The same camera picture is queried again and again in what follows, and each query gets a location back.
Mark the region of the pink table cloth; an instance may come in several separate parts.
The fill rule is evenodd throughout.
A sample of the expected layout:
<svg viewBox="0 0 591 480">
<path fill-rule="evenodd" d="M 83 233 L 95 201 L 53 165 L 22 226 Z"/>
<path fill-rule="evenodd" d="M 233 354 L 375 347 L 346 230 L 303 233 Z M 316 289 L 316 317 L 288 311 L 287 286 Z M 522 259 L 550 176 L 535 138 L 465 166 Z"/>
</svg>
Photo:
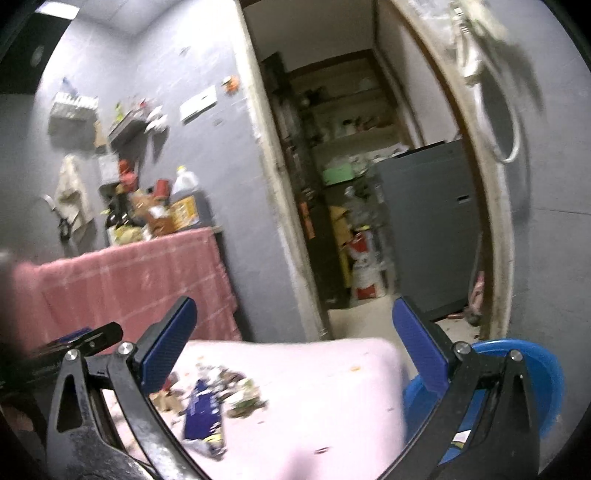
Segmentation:
<svg viewBox="0 0 591 480">
<path fill-rule="evenodd" d="M 221 460 L 188 452 L 212 479 L 377 479 L 405 446 L 406 366 L 387 340 L 190 341 L 176 388 L 189 393 L 204 367 L 245 375 L 266 402 L 224 418 Z"/>
</svg>

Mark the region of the blue plastic basin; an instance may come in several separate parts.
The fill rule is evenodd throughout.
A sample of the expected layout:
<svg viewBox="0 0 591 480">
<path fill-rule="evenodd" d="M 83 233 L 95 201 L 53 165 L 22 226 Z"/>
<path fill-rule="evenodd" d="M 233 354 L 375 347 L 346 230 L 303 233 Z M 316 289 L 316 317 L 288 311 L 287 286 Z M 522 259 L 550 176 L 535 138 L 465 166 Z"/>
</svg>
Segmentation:
<svg viewBox="0 0 591 480">
<path fill-rule="evenodd" d="M 557 359 L 541 346 L 522 340 L 496 340 L 471 345 L 480 354 L 503 357 L 512 350 L 522 353 L 537 407 L 540 444 L 556 420 L 564 391 L 564 380 Z M 433 410 L 438 396 L 425 387 L 422 377 L 411 382 L 405 392 L 409 442 Z"/>
</svg>

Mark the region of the red plaid cloth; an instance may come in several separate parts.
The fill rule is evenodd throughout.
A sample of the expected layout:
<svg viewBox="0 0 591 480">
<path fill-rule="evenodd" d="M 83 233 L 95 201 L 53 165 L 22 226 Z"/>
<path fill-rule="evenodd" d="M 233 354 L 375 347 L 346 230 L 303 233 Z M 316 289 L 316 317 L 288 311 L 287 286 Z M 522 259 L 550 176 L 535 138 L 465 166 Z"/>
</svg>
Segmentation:
<svg viewBox="0 0 591 480">
<path fill-rule="evenodd" d="M 32 351 L 60 337 L 118 323 L 136 341 L 182 296 L 197 304 L 197 340 L 242 340 L 238 303 L 211 228 L 109 247 L 11 275 L 12 332 Z"/>
</svg>

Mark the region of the brown sauce bottle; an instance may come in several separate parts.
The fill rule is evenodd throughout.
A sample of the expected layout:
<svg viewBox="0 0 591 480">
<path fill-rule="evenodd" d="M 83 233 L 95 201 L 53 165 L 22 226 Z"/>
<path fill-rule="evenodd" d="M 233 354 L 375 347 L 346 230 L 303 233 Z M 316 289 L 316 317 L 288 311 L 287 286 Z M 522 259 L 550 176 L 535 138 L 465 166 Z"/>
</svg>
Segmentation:
<svg viewBox="0 0 591 480">
<path fill-rule="evenodd" d="M 148 189 L 148 225 L 154 237 L 161 237 L 175 232 L 174 223 L 169 211 L 170 182 L 158 179 Z"/>
</svg>

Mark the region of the blue snack wrapper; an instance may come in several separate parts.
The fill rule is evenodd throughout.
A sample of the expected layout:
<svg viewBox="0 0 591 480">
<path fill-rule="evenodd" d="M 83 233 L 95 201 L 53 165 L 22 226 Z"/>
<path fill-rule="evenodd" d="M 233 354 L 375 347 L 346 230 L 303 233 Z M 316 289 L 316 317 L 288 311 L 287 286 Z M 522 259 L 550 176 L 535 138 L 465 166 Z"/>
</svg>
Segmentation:
<svg viewBox="0 0 591 480">
<path fill-rule="evenodd" d="M 205 441 L 221 437 L 221 407 L 211 383 L 198 379 L 185 409 L 183 438 Z"/>
</svg>

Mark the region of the trash scraps pile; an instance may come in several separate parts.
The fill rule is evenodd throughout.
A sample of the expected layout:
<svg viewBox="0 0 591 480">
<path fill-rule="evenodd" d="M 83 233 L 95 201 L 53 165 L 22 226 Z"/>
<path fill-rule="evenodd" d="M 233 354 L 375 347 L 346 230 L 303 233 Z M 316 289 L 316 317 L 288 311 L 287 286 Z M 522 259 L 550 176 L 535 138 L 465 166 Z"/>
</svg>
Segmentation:
<svg viewBox="0 0 591 480">
<path fill-rule="evenodd" d="M 266 409 L 267 402 L 252 379 L 222 366 L 197 364 L 189 371 L 173 371 L 164 386 L 148 397 L 160 413 L 180 417 L 187 412 L 190 397 L 199 382 L 204 384 L 206 393 L 213 395 L 228 418 L 245 418 L 256 410 Z"/>
</svg>

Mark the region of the large oil jug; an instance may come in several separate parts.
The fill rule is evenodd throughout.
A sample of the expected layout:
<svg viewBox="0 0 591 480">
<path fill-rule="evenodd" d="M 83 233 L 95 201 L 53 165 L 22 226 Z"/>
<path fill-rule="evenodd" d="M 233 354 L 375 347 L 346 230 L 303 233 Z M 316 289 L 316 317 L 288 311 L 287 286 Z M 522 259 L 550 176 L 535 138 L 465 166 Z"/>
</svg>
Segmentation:
<svg viewBox="0 0 591 480">
<path fill-rule="evenodd" d="M 176 169 L 169 211 L 176 231 L 211 227 L 211 208 L 197 176 L 184 166 Z"/>
</svg>

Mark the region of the wall shelf with items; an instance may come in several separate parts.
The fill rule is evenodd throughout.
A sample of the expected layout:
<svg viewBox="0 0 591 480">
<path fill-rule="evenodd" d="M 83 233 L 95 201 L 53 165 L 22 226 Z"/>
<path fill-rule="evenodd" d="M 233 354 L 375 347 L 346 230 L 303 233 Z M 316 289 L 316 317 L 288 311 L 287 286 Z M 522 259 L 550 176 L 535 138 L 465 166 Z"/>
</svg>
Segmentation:
<svg viewBox="0 0 591 480">
<path fill-rule="evenodd" d="M 118 150 L 140 134 L 159 134 L 168 127 L 168 115 L 163 106 L 152 99 L 142 98 L 124 113 L 122 104 L 116 105 L 116 118 L 107 140 L 110 147 Z"/>
</svg>

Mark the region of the red white sack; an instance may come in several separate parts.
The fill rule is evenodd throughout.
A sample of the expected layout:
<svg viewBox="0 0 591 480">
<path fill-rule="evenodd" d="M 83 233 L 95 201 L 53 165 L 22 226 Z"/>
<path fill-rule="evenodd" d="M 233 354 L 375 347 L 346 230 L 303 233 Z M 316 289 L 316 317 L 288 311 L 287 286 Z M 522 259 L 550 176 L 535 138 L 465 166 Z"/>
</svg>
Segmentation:
<svg viewBox="0 0 591 480">
<path fill-rule="evenodd" d="M 348 252 L 353 262 L 351 269 L 353 303 L 385 296 L 386 287 L 380 265 L 367 231 L 356 232 L 353 235 L 349 240 Z"/>
</svg>

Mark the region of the white wall socket strip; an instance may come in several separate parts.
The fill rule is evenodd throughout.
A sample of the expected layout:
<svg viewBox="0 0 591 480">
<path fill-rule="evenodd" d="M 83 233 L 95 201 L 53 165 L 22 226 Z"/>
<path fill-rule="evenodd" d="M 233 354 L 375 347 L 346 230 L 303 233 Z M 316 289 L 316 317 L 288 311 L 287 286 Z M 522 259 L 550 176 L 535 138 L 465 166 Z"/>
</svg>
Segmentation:
<svg viewBox="0 0 591 480">
<path fill-rule="evenodd" d="M 182 124 L 187 124 L 216 104 L 217 90 L 212 85 L 185 100 L 179 106 L 179 120 Z"/>
</svg>

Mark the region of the green plastic box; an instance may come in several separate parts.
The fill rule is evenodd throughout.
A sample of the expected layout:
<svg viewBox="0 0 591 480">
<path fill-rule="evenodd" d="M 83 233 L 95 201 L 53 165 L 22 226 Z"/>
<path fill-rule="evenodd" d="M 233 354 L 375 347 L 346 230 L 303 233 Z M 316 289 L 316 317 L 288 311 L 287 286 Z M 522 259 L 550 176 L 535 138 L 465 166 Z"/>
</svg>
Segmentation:
<svg viewBox="0 0 591 480">
<path fill-rule="evenodd" d="M 355 170 L 349 163 L 327 167 L 322 170 L 322 182 L 324 182 L 325 186 L 332 186 L 342 182 L 348 182 L 355 178 Z"/>
</svg>

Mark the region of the grey washing machine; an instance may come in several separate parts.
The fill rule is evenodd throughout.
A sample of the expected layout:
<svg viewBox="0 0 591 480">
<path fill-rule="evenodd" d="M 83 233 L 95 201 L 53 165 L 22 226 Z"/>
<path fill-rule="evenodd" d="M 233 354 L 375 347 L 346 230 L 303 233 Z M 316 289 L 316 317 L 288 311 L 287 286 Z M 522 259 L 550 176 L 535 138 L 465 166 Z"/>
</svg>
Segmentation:
<svg viewBox="0 0 591 480">
<path fill-rule="evenodd" d="M 459 312 L 477 263 L 480 216 L 463 143 L 439 142 L 375 165 L 398 291 L 435 321 Z"/>
</svg>

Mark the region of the white wall basket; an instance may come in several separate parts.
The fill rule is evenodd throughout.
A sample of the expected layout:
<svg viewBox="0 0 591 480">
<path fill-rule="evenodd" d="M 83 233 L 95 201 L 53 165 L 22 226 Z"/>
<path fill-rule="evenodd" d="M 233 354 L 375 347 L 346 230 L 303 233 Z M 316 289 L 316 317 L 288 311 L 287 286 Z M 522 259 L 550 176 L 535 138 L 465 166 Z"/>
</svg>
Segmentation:
<svg viewBox="0 0 591 480">
<path fill-rule="evenodd" d="M 94 120 L 98 105 L 97 97 L 73 97 L 65 92 L 58 92 L 53 98 L 50 117 L 74 121 Z"/>
</svg>

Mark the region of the hanging beige towel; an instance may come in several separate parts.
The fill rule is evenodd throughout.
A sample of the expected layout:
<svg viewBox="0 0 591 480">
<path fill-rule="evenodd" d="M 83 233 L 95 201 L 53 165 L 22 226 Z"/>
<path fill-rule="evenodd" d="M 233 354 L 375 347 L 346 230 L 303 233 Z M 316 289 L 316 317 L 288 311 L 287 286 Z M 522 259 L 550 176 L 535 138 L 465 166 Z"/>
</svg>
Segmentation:
<svg viewBox="0 0 591 480">
<path fill-rule="evenodd" d="M 72 154 L 62 160 L 54 200 L 72 233 L 84 231 L 93 220 L 94 212 L 78 170 L 77 157 Z"/>
</svg>

